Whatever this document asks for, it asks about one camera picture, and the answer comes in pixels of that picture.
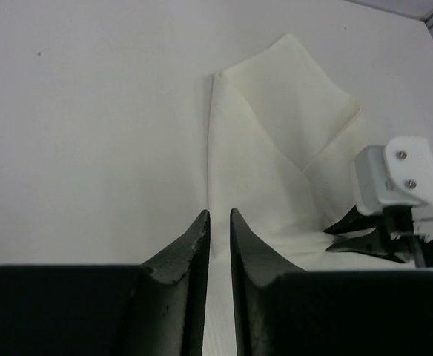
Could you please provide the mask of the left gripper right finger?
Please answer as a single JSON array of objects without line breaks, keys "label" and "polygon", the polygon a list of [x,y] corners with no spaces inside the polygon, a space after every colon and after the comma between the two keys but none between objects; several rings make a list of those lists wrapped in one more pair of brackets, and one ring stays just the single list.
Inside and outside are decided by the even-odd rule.
[{"label": "left gripper right finger", "polygon": [[305,271],[230,214],[239,355],[433,355],[433,271]]}]

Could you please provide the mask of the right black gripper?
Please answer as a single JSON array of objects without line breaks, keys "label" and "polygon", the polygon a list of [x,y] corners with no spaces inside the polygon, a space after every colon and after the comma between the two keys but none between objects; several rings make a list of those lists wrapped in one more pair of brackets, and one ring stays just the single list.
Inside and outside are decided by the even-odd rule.
[{"label": "right black gripper", "polygon": [[[363,215],[353,207],[341,220],[324,230],[327,234],[345,234],[376,228],[382,221],[380,215]],[[390,205],[383,209],[381,236],[367,234],[337,240],[327,249],[334,253],[356,253],[388,260],[409,263],[416,268],[433,268],[433,235],[419,234],[412,222],[411,206]]]}]

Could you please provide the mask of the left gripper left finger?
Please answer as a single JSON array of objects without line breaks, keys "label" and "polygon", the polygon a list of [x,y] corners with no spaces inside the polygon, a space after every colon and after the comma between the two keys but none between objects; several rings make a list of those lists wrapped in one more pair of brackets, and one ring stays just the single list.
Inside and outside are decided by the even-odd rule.
[{"label": "left gripper left finger", "polygon": [[0,355],[200,355],[210,224],[137,265],[0,266]]}]

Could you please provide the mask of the white cloth napkin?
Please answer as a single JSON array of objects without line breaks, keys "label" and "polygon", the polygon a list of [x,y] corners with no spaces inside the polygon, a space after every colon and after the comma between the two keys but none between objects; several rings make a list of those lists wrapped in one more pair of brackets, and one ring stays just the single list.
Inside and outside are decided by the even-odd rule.
[{"label": "white cloth napkin", "polygon": [[363,104],[334,84],[292,35],[214,75],[208,134],[211,261],[205,355],[237,352],[229,218],[307,270],[395,269],[327,252],[325,229],[354,205],[349,165],[377,143]]}]

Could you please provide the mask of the right aluminium frame post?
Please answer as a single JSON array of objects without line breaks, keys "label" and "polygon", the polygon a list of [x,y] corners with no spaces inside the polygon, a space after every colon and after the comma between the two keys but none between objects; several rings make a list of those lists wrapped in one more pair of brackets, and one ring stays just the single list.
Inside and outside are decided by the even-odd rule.
[{"label": "right aluminium frame post", "polygon": [[433,0],[348,0],[348,2],[416,19],[424,22],[428,28],[433,26]]}]

